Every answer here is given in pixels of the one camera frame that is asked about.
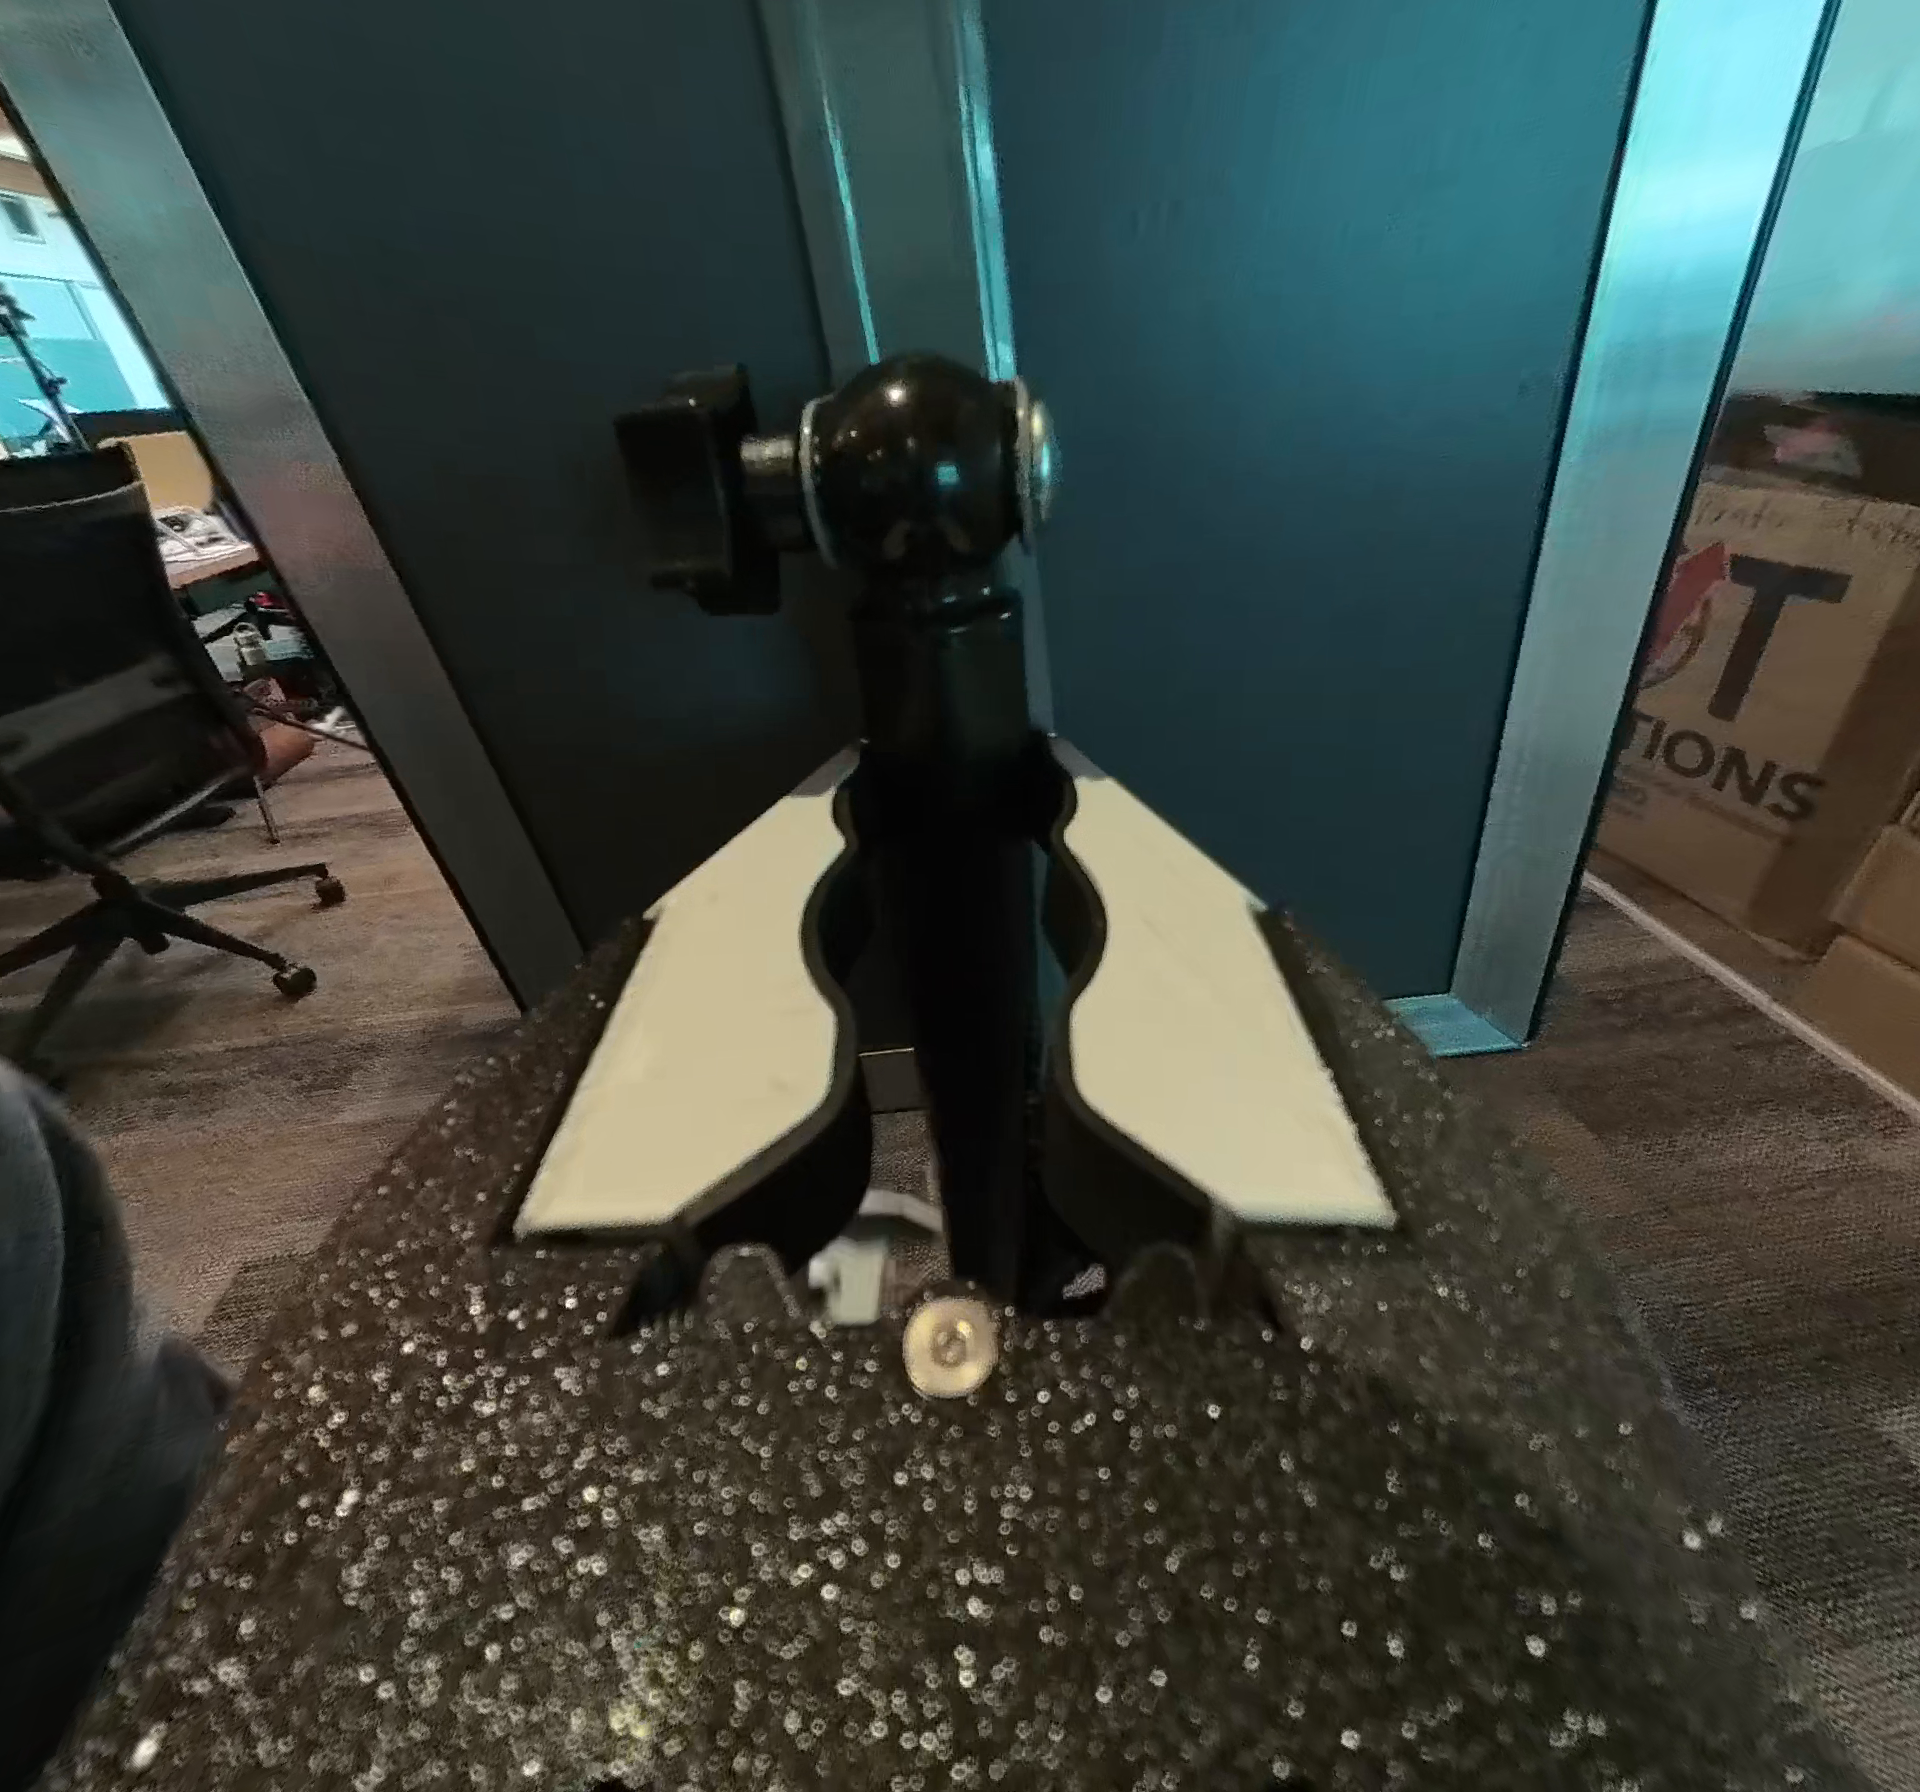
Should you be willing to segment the black office chair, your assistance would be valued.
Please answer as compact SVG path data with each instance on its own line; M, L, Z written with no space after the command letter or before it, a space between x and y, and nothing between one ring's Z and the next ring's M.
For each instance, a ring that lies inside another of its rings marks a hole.
M260 788L266 753L179 603L156 521L124 447L9 460L2 466L2 804L5 878L64 872L84 903L5 949L14 978L60 968L9 1047L55 1084L54 1028L124 946L156 958L193 944L268 969L285 999L318 975L230 933L196 908L312 886L320 908L347 898L323 862L141 885L126 860L227 788Z

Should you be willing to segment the printed cardboard box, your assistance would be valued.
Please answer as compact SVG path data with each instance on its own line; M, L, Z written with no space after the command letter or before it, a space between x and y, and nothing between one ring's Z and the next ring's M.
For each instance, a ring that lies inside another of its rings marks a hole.
M1911 798L1916 747L1916 396L1734 396L1654 606L1597 850L1810 958Z

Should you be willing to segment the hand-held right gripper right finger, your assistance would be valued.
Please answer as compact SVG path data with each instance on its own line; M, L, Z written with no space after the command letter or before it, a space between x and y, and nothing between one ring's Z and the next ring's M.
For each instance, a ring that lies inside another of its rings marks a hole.
M1399 1213L1263 901L1114 775L1045 738L1041 1185L1098 1259Z

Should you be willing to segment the brown office desk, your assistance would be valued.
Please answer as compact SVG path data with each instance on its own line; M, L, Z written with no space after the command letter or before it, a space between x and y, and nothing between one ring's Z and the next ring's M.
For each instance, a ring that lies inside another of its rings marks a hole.
M220 504L163 507L151 519L165 580L180 594L272 571L266 553Z

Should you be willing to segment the black snap frame sign stand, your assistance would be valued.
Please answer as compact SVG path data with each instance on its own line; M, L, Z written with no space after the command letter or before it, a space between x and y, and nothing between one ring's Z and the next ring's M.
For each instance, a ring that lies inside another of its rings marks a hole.
M1444 1056L1537 1033L1841 0L5 0L5 100L522 999L851 735L611 418L939 348L1036 709Z

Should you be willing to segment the plain cardboard box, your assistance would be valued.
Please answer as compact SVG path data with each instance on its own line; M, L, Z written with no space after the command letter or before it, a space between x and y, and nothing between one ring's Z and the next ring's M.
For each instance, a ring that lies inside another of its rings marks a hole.
M1919 803L1884 826L1831 912L1833 940L1797 1013L1862 1067L1919 1097Z

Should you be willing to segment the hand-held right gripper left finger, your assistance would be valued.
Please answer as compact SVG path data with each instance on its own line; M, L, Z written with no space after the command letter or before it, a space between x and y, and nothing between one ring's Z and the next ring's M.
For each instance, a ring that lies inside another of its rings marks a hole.
M851 995L873 908L858 749L645 915L518 1205L518 1241L833 1241L872 1181Z

